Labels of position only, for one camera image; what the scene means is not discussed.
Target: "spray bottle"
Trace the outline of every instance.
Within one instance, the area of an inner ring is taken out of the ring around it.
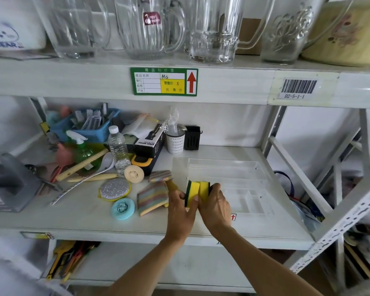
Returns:
[[[77,142],[77,149],[74,152],[75,163],[77,164],[81,163],[82,161],[88,159],[90,156],[93,156],[95,154],[95,152],[86,145],[85,141],[88,140],[86,137],[71,130],[66,131],[66,134],[68,137],[74,139]],[[97,159],[92,163],[86,165],[84,169],[93,170],[99,168],[99,165],[100,162],[99,159]]]

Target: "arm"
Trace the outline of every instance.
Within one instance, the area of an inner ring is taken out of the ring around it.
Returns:
[[[230,204],[220,184],[213,185],[207,203],[199,203],[199,212],[211,234],[232,255],[258,295],[322,296],[304,279],[261,252],[232,228]]]
[[[198,198],[195,197],[187,212],[180,191],[169,193],[166,236],[141,261],[119,278],[104,296],[150,296],[170,259],[184,244],[196,216]]]

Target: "barcode label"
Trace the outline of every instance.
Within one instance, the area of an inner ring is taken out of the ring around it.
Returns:
[[[310,99],[318,88],[318,80],[284,79],[279,99]]]

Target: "white plastic ladle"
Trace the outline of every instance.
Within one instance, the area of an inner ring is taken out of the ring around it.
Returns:
[[[115,164],[115,161],[113,159],[113,155],[111,153],[107,153],[104,155],[103,157],[103,160],[101,161],[101,165],[100,165],[100,168],[92,175],[90,175],[89,177],[87,178],[84,178],[82,181],[76,183],[75,185],[71,186],[69,189],[67,189],[66,191],[64,191],[62,194],[60,194],[52,203],[51,205],[53,206],[54,204],[56,204],[58,202],[59,199],[61,199],[64,195],[67,194],[67,192],[73,190],[75,187],[77,187],[79,184],[83,183],[84,181],[90,179],[90,178],[93,178],[94,176],[97,176],[98,174],[101,174],[103,173],[104,171],[106,170],[109,170],[111,168],[113,168]]]

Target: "striped sponge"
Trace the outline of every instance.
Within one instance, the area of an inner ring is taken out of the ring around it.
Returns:
[[[137,206],[140,216],[168,203],[166,183],[156,183],[137,194]]]

